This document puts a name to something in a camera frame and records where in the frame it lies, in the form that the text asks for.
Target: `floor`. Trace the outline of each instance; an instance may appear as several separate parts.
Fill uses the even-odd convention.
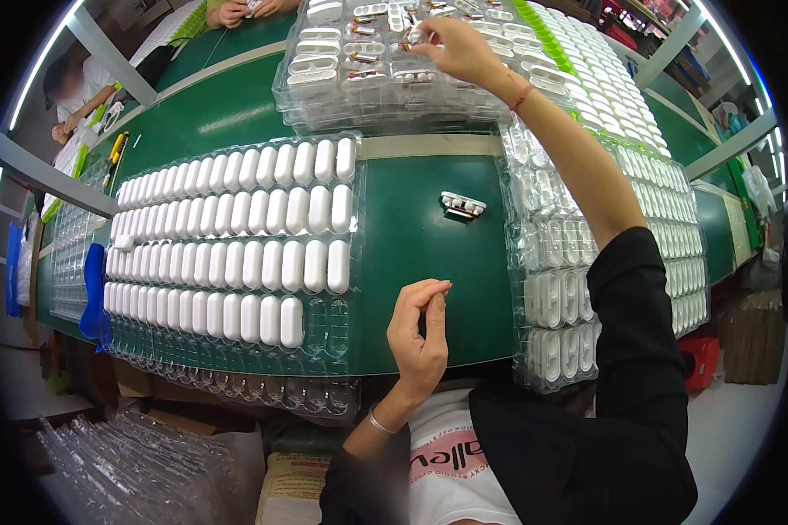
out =
[[[788,333],[775,385],[721,384],[689,403],[685,455],[697,482],[697,505],[686,524],[711,523],[759,453],[773,423],[788,370]]]

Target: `white t-shirt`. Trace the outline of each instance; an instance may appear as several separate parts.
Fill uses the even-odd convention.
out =
[[[432,395],[408,422],[410,525],[522,525],[475,436],[470,390]]]
[[[82,81],[81,86],[73,94],[72,98],[63,98],[56,101],[58,104],[55,112],[59,122],[67,120],[73,113],[79,111],[89,100],[94,98],[102,91],[105,86],[113,86],[114,79],[111,73],[100,66],[99,61],[89,56],[81,65]]]

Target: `hand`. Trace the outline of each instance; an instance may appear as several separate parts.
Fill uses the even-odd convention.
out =
[[[415,45],[414,53],[428,56],[444,73],[491,92],[496,83],[507,81],[507,68],[472,25],[451,18],[430,17],[417,28],[431,40]]]
[[[403,392],[420,403],[429,398],[446,370],[446,301],[448,280],[426,279],[399,291],[388,325],[388,346],[399,370]],[[426,338],[417,331],[420,311],[426,312]]]
[[[249,14],[247,0],[229,0],[219,6],[219,23],[228,29],[239,27],[242,18]]]
[[[64,134],[64,122],[59,122],[53,126],[53,140],[58,140]]]
[[[82,120],[84,117],[79,113],[71,114],[67,120],[63,121],[62,124],[64,126],[64,132],[69,133],[76,129],[79,125],[79,121]]]
[[[253,17],[268,17],[277,13],[288,13],[300,4],[300,0],[263,0],[253,9]]]

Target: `red string bracelet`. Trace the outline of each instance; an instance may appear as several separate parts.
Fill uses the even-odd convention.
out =
[[[511,111],[516,112],[516,110],[519,108],[519,105],[525,101],[525,98],[528,96],[528,93],[530,93],[532,89],[534,89],[533,84],[528,84],[527,86],[525,86],[525,88],[522,89],[522,91],[519,93],[519,97],[516,97],[514,103],[511,104]]]

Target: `green workbench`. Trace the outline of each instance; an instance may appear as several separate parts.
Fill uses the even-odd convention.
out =
[[[233,31],[214,31],[195,38],[175,62],[183,61],[169,68],[162,85],[169,86],[181,80],[181,75],[283,39],[291,20],[287,17],[258,30],[264,24],[249,20]],[[112,194],[128,176],[180,157],[294,135],[275,111],[271,94],[274,72],[282,58],[283,53],[279,53],[223,70],[134,116],[120,130],[128,130],[132,138],[119,167],[119,180],[109,188]],[[657,108],[651,110],[657,114]],[[661,111],[658,115],[659,127],[672,152],[676,150],[680,155],[689,149],[687,142],[692,138],[677,128],[677,121],[682,119],[669,113]],[[677,141],[678,132],[683,135],[682,143]],[[97,144],[85,165],[107,155],[115,138],[116,133]],[[451,365],[512,355],[504,214],[494,158],[424,156],[367,163],[361,292],[357,294],[357,338],[356,348],[352,347],[350,353],[350,372],[368,375],[396,371],[385,329],[399,289],[427,277],[453,283],[447,306]],[[470,224],[445,218],[438,203],[441,191],[478,198],[487,204],[488,212]],[[710,279],[715,282],[735,267],[729,221],[720,197],[698,192],[697,203],[711,240]],[[42,246],[51,241],[48,229],[44,230]],[[107,232],[107,227],[96,232],[95,238],[103,245],[107,244]],[[75,324],[49,315],[50,271],[51,261],[45,256],[39,264],[39,320],[80,337]]]

